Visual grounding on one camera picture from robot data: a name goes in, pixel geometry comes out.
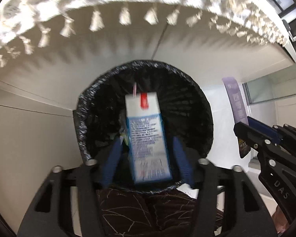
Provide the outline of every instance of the dark brown pants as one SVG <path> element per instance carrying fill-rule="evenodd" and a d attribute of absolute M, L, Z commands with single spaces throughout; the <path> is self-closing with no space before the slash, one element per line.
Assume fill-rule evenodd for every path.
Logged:
<path fill-rule="evenodd" d="M 196 204 L 178 190 L 147 196 L 107 188 L 97 194 L 104 231 L 113 236 L 184 236 Z M 215 230 L 222 218 L 217 210 Z"/>

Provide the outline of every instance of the silver bolt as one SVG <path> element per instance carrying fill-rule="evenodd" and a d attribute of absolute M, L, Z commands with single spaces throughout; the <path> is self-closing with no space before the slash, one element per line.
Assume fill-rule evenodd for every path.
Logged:
<path fill-rule="evenodd" d="M 243 171 L 242 167 L 240 167 L 240 166 L 234 166 L 232 169 L 233 169 L 235 172 L 242 172 L 242 171 Z"/>
<path fill-rule="evenodd" d="M 208 165 L 209 164 L 209 160 L 208 159 L 199 159 L 199 164 L 201 164 L 201 165 Z"/>
<path fill-rule="evenodd" d="M 274 160 L 269 160 L 269 164 L 270 164 L 271 166 L 276 166 L 276 162 L 275 162 Z"/>
<path fill-rule="evenodd" d="M 87 166 L 93 166 L 93 165 L 95 165 L 96 163 L 97 163 L 97 161 L 96 161 L 95 159 L 87 160 L 87 161 L 85 162 L 85 164 L 86 164 Z"/>
<path fill-rule="evenodd" d="M 55 166 L 53 167 L 53 173 L 59 173 L 62 171 L 62 166 Z"/>

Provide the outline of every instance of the blue and white carton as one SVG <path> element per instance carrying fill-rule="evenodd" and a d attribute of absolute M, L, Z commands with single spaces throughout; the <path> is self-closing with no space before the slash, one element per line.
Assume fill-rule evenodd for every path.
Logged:
<path fill-rule="evenodd" d="M 134 182 L 172 179 L 157 93 L 130 94 L 125 101 Z"/>

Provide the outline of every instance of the trash can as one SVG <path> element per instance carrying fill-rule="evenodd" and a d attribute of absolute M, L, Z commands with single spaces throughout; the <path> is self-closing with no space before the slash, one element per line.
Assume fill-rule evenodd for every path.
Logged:
<path fill-rule="evenodd" d="M 126 128 L 125 95 L 156 92 L 172 180 L 160 183 L 134 184 L 130 171 L 129 148 L 122 142 L 113 185 L 139 193 L 158 193 L 174 189 L 183 182 L 172 153 L 172 138 L 177 136 L 193 160 L 205 158 L 213 141 L 213 119 L 209 102 L 198 84 L 181 70 L 160 61 L 137 60 L 114 67 L 99 76 L 80 96 L 73 112 L 77 140 L 83 161 L 101 160 L 123 136 Z"/>

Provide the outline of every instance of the person's hand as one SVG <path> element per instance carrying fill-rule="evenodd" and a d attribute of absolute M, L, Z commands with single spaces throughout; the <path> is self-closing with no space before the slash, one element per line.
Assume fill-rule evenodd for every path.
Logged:
<path fill-rule="evenodd" d="M 277 206 L 276 211 L 272 216 L 272 219 L 275 224 L 277 233 L 283 233 L 290 227 L 290 224 L 288 223 L 286 217 L 284 216 L 284 213 L 282 212 L 279 206 Z"/>

